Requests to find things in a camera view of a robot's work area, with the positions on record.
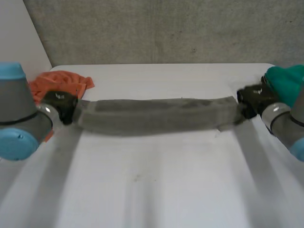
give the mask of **white wall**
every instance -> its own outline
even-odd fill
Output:
[[[22,0],[0,0],[0,61],[20,62],[29,81],[51,69]]]

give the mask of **white table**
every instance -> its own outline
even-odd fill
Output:
[[[219,98],[270,64],[57,66],[84,99]],[[1,228],[301,228],[304,163],[260,118],[233,131],[109,137],[68,127],[0,161]]]

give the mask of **gray cloth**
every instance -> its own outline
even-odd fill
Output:
[[[220,99],[79,100],[73,116],[78,126],[109,135],[230,128],[243,117],[233,97]]]

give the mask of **teal cloth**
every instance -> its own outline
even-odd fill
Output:
[[[289,68],[273,66],[265,73],[268,85],[276,91],[281,102],[293,107],[303,84],[304,66]]]

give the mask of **gray wall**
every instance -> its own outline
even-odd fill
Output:
[[[53,66],[304,63],[304,0],[24,0]]]

